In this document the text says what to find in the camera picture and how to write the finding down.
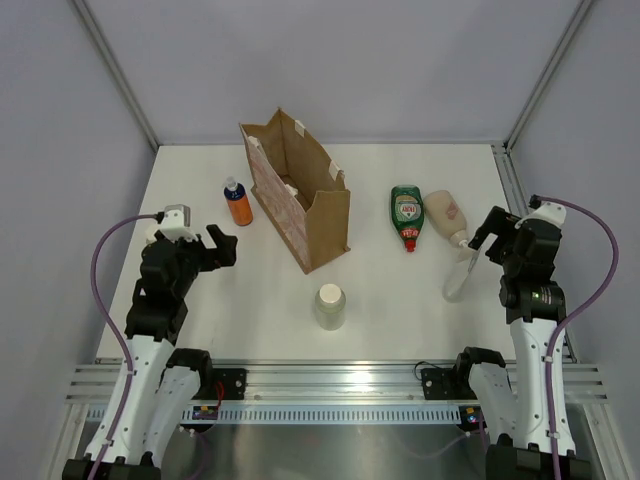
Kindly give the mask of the orange pump bottle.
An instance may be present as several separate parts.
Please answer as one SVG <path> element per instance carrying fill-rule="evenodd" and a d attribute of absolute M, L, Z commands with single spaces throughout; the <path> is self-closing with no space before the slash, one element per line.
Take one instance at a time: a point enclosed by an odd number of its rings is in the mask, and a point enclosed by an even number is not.
<path fill-rule="evenodd" d="M 253 213 L 245 187 L 234 177 L 228 177 L 224 184 L 223 194 L 234 222 L 238 226 L 251 224 Z"/>

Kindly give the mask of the beige lotion pump bottle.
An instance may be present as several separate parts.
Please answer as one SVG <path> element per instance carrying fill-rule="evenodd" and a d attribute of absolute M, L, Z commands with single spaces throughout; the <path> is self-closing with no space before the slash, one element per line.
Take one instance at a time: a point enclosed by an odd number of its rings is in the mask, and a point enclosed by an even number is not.
<path fill-rule="evenodd" d="M 476 259 L 479 252 L 469 246 L 467 219 L 448 190 L 427 194 L 423 204 L 436 232 L 457 252 L 457 262 Z"/>

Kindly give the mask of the green dish soap bottle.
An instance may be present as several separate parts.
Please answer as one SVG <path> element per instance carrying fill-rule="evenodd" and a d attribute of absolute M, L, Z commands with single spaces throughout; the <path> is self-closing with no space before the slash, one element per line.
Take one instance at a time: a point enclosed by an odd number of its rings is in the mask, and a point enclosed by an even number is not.
<path fill-rule="evenodd" d="M 390 194 L 392 224 L 408 253 L 417 247 L 425 213 L 420 189 L 416 185 L 396 185 Z"/>

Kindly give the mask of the clear jar white lid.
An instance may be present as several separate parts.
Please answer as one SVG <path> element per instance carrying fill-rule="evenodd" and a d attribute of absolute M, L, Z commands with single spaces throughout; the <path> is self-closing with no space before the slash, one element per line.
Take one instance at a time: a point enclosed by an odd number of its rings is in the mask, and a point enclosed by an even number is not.
<path fill-rule="evenodd" d="M 314 299 L 314 314 L 317 323 L 327 331 L 338 330 L 345 321 L 346 295 L 336 284 L 322 285 Z"/>

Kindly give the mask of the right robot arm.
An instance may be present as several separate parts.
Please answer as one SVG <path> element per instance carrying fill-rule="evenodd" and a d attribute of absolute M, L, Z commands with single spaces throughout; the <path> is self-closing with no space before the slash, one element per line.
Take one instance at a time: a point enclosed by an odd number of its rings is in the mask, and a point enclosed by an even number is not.
<path fill-rule="evenodd" d="M 489 260 L 503 270 L 499 299 L 516 355 L 509 379 L 497 351 L 468 347 L 453 369 L 461 395 L 476 396 L 489 436 L 489 479 L 590 479 L 590 463 L 578 458 L 568 424 L 563 382 L 563 290 L 553 281 L 565 208 L 536 200 L 525 217 L 494 207 L 465 247 L 477 252 L 489 235 Z"/>

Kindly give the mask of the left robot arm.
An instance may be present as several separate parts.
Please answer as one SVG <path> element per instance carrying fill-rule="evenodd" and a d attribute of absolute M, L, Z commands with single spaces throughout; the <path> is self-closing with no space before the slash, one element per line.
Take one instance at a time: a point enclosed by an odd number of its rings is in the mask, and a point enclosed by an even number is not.
<path fill-rule="evenodd" d="M 63 478 L 161 478 L 184 409 L 213 391 L 209 352 L 176 345 L 197 276 L 236 263 L 237 238 L 217 225 L 206 230 L 211 248 L 199 235 L 158 230 L 142 250 L 126 328 L 118 336 L 123 364 L 98 430 L 83 457 L 66 462 Z"/>

